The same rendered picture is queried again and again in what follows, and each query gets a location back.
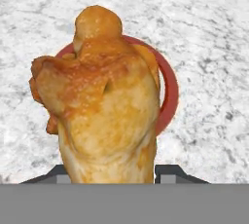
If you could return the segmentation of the golden brown chicken drumstick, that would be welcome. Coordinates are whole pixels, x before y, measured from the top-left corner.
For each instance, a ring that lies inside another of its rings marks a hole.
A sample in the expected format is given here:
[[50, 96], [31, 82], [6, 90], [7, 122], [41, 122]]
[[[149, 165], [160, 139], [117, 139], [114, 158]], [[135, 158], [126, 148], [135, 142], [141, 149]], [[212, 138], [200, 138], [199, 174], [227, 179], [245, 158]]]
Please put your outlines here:
[[159, 67], [123, 36], [120, 18], [101, 6], [75, 21], [73, 51], [31, 65], [33, 98], [49, 112], [74, 183], [150, 183], [157, 152]]

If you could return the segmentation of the red round plate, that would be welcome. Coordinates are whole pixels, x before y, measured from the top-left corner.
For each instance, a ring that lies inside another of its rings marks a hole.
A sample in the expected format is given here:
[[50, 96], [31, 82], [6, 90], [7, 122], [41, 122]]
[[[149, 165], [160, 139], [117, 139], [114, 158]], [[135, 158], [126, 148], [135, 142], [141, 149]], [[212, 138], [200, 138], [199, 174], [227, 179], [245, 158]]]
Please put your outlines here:
[[124, 36], [72, 43], [66, 87], [69, 109], [58, 133], [82, 141], [137, 143], [156, 137], [175, 114], [178, 86], [167, 61]]

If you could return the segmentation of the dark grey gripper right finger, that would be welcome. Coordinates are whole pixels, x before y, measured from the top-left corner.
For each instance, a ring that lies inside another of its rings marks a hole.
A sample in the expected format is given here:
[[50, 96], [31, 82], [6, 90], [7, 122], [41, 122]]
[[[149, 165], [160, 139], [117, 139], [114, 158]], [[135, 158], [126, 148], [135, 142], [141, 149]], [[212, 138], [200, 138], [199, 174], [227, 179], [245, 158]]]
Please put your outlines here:
[[207, 184], [207, 181], [186, 174], [178, 165], [156, 165], [156, 184]]

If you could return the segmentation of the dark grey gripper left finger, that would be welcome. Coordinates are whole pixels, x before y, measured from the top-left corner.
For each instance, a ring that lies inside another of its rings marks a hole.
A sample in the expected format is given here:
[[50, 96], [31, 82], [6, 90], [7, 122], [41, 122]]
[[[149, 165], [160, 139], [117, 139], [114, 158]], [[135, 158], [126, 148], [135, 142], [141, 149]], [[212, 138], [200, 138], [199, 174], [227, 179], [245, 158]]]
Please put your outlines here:
[[71, 180], [64, 168], [64, 165], [56, 165], [47, 174], [23, 181], [23, 184], [28, 183], [70, 184]]

